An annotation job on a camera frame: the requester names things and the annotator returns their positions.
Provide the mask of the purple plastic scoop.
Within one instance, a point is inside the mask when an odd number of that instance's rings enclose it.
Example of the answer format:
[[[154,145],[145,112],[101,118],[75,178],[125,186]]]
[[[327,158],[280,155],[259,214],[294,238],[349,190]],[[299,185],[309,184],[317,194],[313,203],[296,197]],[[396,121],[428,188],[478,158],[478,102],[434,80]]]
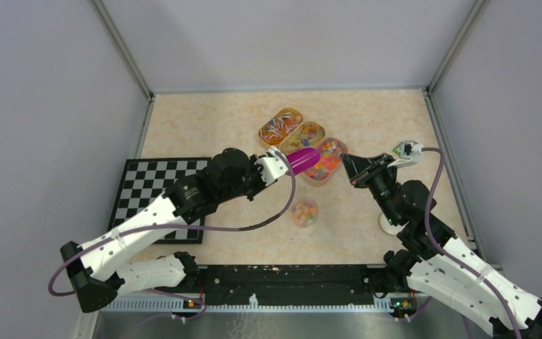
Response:
[[[294,175],[298,175],[316,165],[321,158],[320,151],[316,148],[302,148],[287,155],[287,160]]]

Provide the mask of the clear plastic cup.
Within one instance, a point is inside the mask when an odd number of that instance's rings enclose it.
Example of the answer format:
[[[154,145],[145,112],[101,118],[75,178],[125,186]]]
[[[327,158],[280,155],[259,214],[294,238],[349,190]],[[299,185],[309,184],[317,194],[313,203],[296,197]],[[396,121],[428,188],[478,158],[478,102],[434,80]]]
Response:
[[[302,197],[290,209],[291,221],[297,227],[309,227],[318,219],[318,205],[309,197]]]

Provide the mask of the white round lid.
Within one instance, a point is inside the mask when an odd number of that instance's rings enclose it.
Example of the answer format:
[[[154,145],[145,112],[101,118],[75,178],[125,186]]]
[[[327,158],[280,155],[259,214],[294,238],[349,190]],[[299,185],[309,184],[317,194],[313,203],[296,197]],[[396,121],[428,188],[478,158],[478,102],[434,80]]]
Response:
[[[392,225],[383,213],[378,217],[378,224],[385,233],[392,236],[396,236],[405,228],[404,225]]]

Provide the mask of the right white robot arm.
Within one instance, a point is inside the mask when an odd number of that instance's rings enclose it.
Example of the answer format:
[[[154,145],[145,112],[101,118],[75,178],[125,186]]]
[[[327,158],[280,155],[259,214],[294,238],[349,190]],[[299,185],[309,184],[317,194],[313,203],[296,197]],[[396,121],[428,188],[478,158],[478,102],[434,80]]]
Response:
[[[432,214],[436,201],[419,180],[399,183],[395,159],[386,153],[340,155],[350,184],[368,189],[403,249],[388,251],[385,280],[447,305],[493,338],[542,338],[542,297],[510,282]]]

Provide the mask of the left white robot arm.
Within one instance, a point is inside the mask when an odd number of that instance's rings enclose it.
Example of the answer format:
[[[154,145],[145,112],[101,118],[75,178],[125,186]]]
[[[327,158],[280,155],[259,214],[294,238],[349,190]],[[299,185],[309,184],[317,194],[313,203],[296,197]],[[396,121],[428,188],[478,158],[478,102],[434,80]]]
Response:
[[[80,310],[99,311],[121,295],[155,287],[177,287],[189,292],[198,283],[198,265],[187,252],[151,261],[133,262],[136,254],[177,230],[200,230],[200,220],[235,198],[249,201],[281,177],[294,172],[286,156],[272,146],[262,155],[248,156],[227,148],[192,174],[169,179],[160,194],[146,200],[133,217],[83,243],[60,248],[63,265]]]

